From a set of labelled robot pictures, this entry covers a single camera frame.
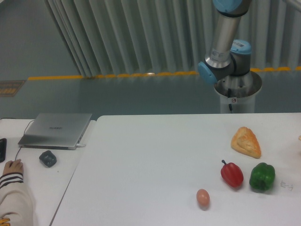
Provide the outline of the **person's hand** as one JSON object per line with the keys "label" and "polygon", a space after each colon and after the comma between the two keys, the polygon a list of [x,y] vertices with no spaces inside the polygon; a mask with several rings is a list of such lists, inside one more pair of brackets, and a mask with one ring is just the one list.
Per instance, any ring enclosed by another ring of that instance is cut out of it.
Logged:
{"label": "person's hand", "polygon": [[20,174],[24,173],[24,167],[21,159],[15,161],[8,161],[5,163],[3,175],[9,173],[20,173]]}

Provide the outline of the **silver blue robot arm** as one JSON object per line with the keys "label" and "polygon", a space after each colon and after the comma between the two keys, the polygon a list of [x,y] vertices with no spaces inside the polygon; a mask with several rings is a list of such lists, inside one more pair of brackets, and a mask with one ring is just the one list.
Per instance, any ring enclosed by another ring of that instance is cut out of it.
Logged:
{"label": "silver blue robot arm", "polygon": [[301,65],[301,2],[299,0],[215,0],[218,13],[210,49],[198,64],[204,81],[215,84],[247,69]]}

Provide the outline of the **cream striped sleeve forearm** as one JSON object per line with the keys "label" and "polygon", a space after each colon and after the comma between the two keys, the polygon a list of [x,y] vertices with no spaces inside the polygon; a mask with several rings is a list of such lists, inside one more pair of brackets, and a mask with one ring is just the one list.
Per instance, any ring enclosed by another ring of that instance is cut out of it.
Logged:
{"label": "cream striped sleeve forearm", "polygon": [[22,173],[8,173],[0,177],[0,224],[33,225],[33,203]]}

